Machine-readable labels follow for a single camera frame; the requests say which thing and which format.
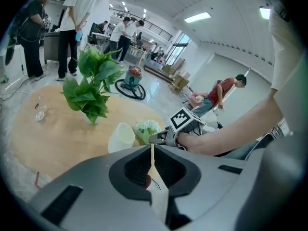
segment white floor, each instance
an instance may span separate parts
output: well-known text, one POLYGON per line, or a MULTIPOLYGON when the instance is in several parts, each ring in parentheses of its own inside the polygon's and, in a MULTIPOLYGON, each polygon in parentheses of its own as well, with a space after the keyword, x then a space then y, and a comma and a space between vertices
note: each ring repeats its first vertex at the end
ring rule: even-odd
MULTIPOLYGON (((61 85, 62 83, 54 80, 57 77, 58 63, 51 61, 48 61, 46 65, 43 65, 43 69, 47 74, 45 78, 39 81, 35 81, 33 79, 27 80, 27 77, 23 75, 20 67, 21 61, 24 64, 24 74, 26 75, 26 66, 22 51, 23 50, 21 49, 21 52, 19 50, 15 52, 14 59, 9 65, 10 69, 7 69, 7 75, 10 79, 9 83, 1 85, 0 87, 1 97, 6 99, 10 97, 10 93, 16 91, 22 82, 26 80, 14 96, 6 102, 2 102, 3 107, 0 113, 2 124, 1 132, 3 134, 2 137, 5 138, 5 140, 2 142, 4 145, 4 150, 1 151, 1 158, 4 159, 4 168, 7 170, 8 182, 10 183, 12 191, 25 201, 29 201, 29 199, 38 191, 34 185, 36 172, 21 165, 11 152, 9 144, 11 124, 19 108, 23 105, 24 101, 32 92, 39 90, 43 86, 61 85)), ((42 49, 41 63, 44 63, 42 49)), ((127 70, 128 63, 124 62, 123 67, 127 70)), ((78 82, 82 79, 79 72, 76 79, 78 82)), ((141 102, 153 108, 165 121, 166 126, 168 126, 168 118, 183 106, 182 102, 184 101, 184 97, 172 93, 165 81, 145 72, 144 70, 142 70, 141 84, 146 90, 146 98, 142 101, 136 102, 141 102)), ((114 86, 112 86, 111 92, 114 93, 113 95, 119 96, 120 98, 129 99, 124 95, 119 94, 114 86)), ((41 174, 38 184, 43 186, 49 181, 50 178, 48 176, 41 174)))

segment paper cup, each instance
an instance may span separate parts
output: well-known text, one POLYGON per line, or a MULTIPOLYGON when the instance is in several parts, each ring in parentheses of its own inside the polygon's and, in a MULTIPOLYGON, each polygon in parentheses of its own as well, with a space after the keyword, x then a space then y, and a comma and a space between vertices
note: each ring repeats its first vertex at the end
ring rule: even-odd
POLYGON ((109 139, 108 152, 113 153, 131 148, 134 141, 135 134, 130 125, 119 123, 109 139))

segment ceiling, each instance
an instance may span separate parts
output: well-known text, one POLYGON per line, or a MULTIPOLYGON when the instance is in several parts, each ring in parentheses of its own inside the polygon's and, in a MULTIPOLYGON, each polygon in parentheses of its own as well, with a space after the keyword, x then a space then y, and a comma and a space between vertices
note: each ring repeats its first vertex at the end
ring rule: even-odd
POLYGON ((186 33, 195 43, 219 44, 273 64, 274 49, 259 8, 267 0, 116 0, 147 8, 186 33), (212 17, 187 24, 184 19, 208 12, 212 17))

